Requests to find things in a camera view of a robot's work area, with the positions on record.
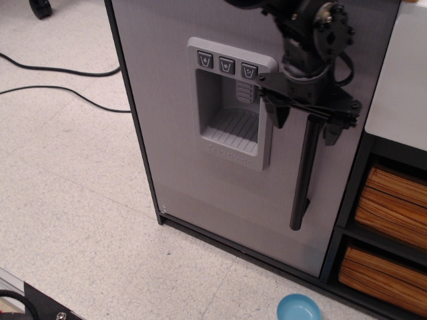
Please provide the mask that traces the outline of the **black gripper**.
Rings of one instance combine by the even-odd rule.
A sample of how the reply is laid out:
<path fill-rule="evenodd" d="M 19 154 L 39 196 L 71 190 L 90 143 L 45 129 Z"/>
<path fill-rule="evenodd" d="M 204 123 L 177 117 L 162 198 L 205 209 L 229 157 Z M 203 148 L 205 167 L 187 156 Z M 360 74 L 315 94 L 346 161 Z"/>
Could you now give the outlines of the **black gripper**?
<path fill-rule="evenodd" d="M 281 129 L 295 108 L 325 120 L 323 138 L 326 146 L 333 146 L 343 128 L 356 126 L 361 103 L 328 75 L 311 79 L 291 79 L 285 73 L 261 73 L 256 79 L 260 96 L 272 123 Z"/>

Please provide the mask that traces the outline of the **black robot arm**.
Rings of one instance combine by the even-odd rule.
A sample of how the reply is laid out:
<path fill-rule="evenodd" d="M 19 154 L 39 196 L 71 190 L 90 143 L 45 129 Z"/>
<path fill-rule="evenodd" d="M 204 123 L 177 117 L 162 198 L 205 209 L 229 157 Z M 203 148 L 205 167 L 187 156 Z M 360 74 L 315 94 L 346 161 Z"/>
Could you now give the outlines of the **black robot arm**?
<path fill-rule="evenodd" d="M 354 78 L 345 50 L 355 30 L 337 1 L 230 1 L 238 9 L 261 9 L 271 15 L 283 39 L 282 69 L 256 77 L 259 94 L 273 124 L 282 128 L 296 108 L 325 121 L 326 145 L 356 126 L 358 100 L 343 88 Z"/>

